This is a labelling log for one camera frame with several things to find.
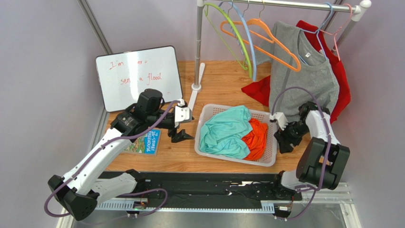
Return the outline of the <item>grey t shirt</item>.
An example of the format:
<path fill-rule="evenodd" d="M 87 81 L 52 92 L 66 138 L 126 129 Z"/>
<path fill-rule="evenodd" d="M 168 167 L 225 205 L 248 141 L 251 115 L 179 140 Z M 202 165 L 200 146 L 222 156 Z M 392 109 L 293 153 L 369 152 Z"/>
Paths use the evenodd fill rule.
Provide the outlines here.
<path fill-rule="evenodd" d="M 314 95 L 330 112 L 338 101 L 339 84 L 329 60 L 315 50 L 304 32 L 293 25 L 277 21 L 272 34 L 299 60 L 301 70 L 295 72 L 273 58 L 257 51 L 257 65 L 271 63 L 270 94 L 266 104 L 283 112 L 288 121 L 299 120 L 299 107 L 312 101 Z"/>

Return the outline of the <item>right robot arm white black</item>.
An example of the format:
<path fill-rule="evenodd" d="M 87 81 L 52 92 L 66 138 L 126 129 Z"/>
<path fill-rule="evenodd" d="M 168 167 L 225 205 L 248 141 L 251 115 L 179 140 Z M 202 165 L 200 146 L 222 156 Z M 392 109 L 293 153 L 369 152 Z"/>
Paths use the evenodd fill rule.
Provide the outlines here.
<path fill-rule="evenodd" d="M 299 120 L 288 122 L 284 113 L 271 115 L 279 126 L 274 137 L 280 153 L 292 152 L 307 133 L 311 139 L 294 171 L 282 171 L 280 183 L 290 190 L 334 190 L 350 156 L 348 147 L 336 139 L 330 125 L 330 111 L 306 102 L 299 107 Z"/>

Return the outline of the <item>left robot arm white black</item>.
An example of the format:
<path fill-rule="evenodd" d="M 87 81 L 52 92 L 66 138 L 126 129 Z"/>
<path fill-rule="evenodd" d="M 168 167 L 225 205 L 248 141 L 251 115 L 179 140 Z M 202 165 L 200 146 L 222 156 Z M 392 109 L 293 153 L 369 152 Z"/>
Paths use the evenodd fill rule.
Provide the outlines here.
<path fill-rule="evenodd" d="M 144 90 L 136 103 L 116 116 L 100 142 L 78 165 L 48 180 L 50 197 L 67 215 L 82 221 L 98 205 L 112 198 L 147 194 L 144 177 L 133 169 L 111 179 L 100 179 L 100 175 L 121 152 L 154 128 L 166 129 L 173 143 L 190 140 L 192 137 L 185 130 L 179 130 L 179 125 L 193 119 L 195 100 L 194 96 L 189 102 L 173 100 L 163 110 L 162 93 L 155 89 Z"/>

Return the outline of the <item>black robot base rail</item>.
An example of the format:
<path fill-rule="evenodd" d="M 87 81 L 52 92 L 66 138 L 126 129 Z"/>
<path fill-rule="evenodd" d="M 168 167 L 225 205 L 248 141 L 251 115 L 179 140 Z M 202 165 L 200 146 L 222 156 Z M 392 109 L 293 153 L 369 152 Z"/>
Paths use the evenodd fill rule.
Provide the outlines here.
<path fill-rule="evenodd" d="M 97 209 L 130 214 L 160 211 L 265 213 L 287 217 L 302 195 L 282 187 L 271 173 L 143 172 L 147 193 L 117 197 Z"/>

